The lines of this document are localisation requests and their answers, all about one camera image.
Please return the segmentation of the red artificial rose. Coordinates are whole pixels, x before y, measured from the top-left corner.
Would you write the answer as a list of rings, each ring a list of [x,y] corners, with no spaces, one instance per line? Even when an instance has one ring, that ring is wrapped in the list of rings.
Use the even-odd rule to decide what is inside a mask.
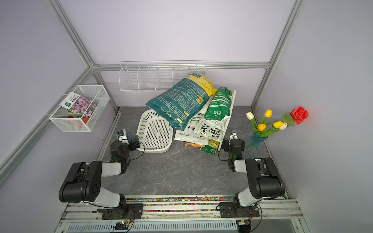
[[[309,113],[303,107],[299,106],[290,113],[290,116],[292,117],[295,125],[299,125],[308,118]]]

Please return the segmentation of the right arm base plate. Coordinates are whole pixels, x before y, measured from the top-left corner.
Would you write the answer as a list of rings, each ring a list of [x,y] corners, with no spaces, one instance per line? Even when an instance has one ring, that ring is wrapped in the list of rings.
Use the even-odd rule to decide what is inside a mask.
[[[216,210],[220,213],[221,218],[253,218],[260,216],[260,212],[256,207],[244,207],[233,202],[219,203]]]

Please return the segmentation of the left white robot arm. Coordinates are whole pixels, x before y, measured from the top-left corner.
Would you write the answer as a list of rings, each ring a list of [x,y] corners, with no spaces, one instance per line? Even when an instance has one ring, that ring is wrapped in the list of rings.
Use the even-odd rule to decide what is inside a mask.
[[[88,203],[105,209],[125,209],[124,195],[103,188],[102,178],[124,174],[131,161],[129,153],[138,148],[138,136],[131,141],[118,139],[110,145],[110,162],[74,163],[59,190],[59,200],[63,203]]]

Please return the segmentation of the purple flower seed packet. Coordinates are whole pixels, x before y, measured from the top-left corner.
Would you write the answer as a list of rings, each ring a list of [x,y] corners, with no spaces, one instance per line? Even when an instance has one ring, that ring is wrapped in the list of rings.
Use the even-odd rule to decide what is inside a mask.
[[[75,92],[69,93],[60,106],[68,111],[70,115],[77,118],[89,119],[97,108],[97,104],[88,98]]]

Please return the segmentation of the white artificial tulip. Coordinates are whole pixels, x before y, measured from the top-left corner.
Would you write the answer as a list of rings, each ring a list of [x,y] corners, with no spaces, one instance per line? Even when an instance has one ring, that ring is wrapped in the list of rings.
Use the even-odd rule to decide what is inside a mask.
[[[249,119],[249,120],[253,120],[254,119],[254,115],[252,112],[247,112],[246,113],[246,117]]]

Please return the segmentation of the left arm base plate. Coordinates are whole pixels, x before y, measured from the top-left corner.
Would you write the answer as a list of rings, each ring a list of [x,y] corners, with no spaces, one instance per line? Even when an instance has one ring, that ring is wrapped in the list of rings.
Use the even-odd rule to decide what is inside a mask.
[[[114,219],[141,219],[143,214],[142,203],[130,203],[124,207],[117,207],[111,209],[97,209],[97,212],[102,213],[103,220],[114,220]]]

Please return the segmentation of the white two-tier shelf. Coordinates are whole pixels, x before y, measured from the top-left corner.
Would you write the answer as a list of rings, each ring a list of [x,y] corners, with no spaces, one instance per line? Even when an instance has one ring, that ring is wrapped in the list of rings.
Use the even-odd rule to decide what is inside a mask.
[[[232,103],[231,103],[231,107],[230,107],[230,116],[228,117],[228,119],[227,119],[227,121],[226,121],[226,123],[225,123],[224,131],[223,131],[223,133],[222,133],[223,138],[222,138],[222,140],[220,141],[220,145],[219,145],[218,151],[220,151],[221,148],[222,148],[223,140],[225,139],[225,135],[226,135],[226,132],[227,132],[227,129],[228,129],[228,125],[229,125],[229,122],[230,122],[231,116],[232,116],[232,114],[233,114],[233,107],[234,107],[234,102],[235,102],[235,98],[236,98],[236,92],[237,92],[236,90],[234,90],[234,91],[232,92]]]

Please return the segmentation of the colourful pebble strip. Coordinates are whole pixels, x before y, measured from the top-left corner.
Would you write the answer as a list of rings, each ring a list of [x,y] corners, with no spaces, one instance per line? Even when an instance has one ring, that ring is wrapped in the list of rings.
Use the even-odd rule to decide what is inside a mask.
[[[128,204],[142,204],[146,213],[215,212],[220,203],[232,202],[232,196],[137,197]]]

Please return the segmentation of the white fertilizer bag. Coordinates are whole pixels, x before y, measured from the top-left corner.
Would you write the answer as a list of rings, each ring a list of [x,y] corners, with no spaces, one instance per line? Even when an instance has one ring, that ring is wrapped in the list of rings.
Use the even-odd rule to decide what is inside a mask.
[[[208,106],[211,103],[212,99],[213,96],[209,98],[203,108],[188,122],[186,128],[183,131],[176,130],[176,134],[174,137],[175,141],[183,141],[203,146],[208,144],[208,139],[202,136],[201,133],[194,133],[194,130],[200,120],[204,118],[204,115],[206,114]]]

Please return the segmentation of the green and white soil bag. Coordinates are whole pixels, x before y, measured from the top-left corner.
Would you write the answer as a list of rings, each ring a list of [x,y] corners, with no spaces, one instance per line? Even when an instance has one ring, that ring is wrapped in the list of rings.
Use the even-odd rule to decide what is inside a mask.
[[[220,87],[211,103],[204,118],[200,120],[194,133],[201,133],[207,139],[221,141],[225,123],[230,116],[232,103],[232,91],[227,87]]]

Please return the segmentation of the yellow green small bag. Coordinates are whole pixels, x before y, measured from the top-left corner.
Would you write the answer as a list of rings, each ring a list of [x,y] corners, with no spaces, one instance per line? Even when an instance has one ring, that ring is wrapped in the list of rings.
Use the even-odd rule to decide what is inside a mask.
[[[218,151],[219,146],[220,142],[209,139],[208,144],[204,147],[201,147],[200,151],[203,151],[208,154],[215,154]]]

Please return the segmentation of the large dark green soil bag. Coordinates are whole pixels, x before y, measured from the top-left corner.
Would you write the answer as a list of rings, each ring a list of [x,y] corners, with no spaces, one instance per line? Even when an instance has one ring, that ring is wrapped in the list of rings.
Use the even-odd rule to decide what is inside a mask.
[[[191,73],[172,88],[147,101],[146,106],[163,117],[172,128],[183,131],[216,92],[214,84],[206,76]]]

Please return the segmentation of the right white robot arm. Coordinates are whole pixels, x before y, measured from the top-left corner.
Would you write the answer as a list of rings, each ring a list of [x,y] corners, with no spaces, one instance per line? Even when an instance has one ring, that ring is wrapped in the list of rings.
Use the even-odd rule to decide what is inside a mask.
[[[276,199],[285,194],[285,184],[272,158],[244,159],[244,141],[241,139],[224,140],[222,148],[228,152],[228,167],[233,172],[247,175],[248,187],[235,195],[235,208],[254,207],[262,200]]]

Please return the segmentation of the yellow tulip upper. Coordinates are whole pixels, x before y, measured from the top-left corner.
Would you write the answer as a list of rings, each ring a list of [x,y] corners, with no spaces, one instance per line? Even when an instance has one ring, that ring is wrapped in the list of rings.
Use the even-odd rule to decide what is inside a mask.
[[[271,118],[272,115],[273,115],[273,111],[270,110],[270,109],[267,109],[266,112],[265,112],[265,114],[264,114],[264,117]]]

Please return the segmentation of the yellow tulip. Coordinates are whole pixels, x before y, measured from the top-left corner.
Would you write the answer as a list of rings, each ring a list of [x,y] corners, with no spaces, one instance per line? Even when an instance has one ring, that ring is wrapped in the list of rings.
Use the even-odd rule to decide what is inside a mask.
[[[265,112],[265,114],[264,114],[264,117],[271,118],[272,115],[273,115],[273,111],[270,110],[270,109],[267,109],[266,112]]]
[[[275,123],[273,124],[273,127],[274,127],[275,129],[280,129],[283,125],[284,125],[284,122],[282,122],[282,121],[277,121],[277,122],[275,122]]]

